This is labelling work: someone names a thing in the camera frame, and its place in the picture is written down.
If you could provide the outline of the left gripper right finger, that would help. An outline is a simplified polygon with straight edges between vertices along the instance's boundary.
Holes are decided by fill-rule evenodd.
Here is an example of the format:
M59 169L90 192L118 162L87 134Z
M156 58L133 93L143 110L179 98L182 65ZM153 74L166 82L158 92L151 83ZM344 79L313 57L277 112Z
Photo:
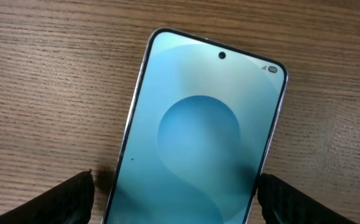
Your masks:
M356 224L271 174L258 178L257 199L267 224Z

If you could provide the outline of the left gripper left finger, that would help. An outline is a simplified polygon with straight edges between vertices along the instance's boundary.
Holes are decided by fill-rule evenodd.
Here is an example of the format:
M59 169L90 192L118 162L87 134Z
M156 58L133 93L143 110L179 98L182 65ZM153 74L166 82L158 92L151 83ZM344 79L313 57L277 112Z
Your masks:
M90 170L0 215L0 224L88 224L95 196Z

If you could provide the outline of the teal-screen Galaxy smartphone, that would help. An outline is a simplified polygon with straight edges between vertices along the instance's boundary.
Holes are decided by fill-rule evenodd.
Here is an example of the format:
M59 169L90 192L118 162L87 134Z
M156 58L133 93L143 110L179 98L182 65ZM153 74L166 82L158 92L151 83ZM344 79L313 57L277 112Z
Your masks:
M155 30L103 223L246 223L287 84L276 60Z

